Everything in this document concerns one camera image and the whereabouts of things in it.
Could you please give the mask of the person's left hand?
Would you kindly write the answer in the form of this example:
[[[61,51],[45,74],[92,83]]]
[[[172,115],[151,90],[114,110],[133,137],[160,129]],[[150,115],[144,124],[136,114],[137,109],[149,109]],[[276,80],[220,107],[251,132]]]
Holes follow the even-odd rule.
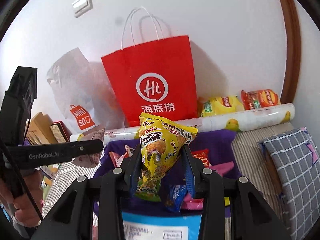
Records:
[[[43,189],[41,187],[42,179],[43,176],[41,172],[37,170],[24,177],[24,181],[40,212],[42,212],[41,201],[43,197]],[[3,180],[1,180],[1,203],[6,205],[12,204],[17,209],[14,215],[21,225],[28,228],[38,225],[40,217],[34,209],[27,194],[24,193],[22,196],[14,198]]]

